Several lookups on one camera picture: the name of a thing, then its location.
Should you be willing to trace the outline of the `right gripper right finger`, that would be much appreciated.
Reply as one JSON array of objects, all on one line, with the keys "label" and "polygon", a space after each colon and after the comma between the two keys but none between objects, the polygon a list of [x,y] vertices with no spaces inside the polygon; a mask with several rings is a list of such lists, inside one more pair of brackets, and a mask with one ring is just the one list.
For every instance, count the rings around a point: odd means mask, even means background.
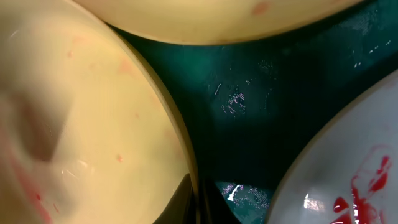
[{"label": "right gripper right finger", "polygon": [[225,202],[214,181],[204,179],[200,186],[201,223],[241,224]]}]

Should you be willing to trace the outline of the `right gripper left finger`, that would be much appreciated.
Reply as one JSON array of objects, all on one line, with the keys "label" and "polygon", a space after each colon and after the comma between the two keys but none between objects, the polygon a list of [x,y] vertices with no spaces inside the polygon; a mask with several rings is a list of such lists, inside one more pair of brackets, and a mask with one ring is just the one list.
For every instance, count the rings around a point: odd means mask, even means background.
[{"label": "right gripper left finger", "polygon": [[189,174],[184,176],[154,224],[196,224],[196,203]]}]

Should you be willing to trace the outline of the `green-rimmed plate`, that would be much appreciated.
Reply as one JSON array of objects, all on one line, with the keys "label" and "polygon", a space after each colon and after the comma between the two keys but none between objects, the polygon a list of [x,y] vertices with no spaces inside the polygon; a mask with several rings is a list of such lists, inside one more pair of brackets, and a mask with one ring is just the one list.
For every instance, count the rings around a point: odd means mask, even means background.
[{"label": "green-rimmed plate", "polygon": [[362,0],[75,0],[101,20],[151,40],[221,45],[320,21]]},{"label": "green-rimmed plate", "polygon": [[147,62],[72,1],[1,2],[1,222],[154,223],[192,146]]}]

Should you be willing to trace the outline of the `light blue plate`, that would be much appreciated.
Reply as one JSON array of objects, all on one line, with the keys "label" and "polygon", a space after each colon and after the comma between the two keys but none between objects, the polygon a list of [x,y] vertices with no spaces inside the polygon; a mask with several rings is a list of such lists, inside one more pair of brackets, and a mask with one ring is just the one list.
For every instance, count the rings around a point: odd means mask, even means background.
[{"label": "light blue plate", "polygon": [[277,188],[266,223],[397,222],[397,73],[341,110]]}]

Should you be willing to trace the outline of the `green-rimmed plate top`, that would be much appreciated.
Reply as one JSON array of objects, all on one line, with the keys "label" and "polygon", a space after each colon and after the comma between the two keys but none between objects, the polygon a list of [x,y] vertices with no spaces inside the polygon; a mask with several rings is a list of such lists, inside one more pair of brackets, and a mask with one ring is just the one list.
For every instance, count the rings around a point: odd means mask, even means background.
[{"label": "green-rimmed plate top", "polygon": [[320,21],[362,0],[75,0],[101,20],[151,40],[221,45]]}]

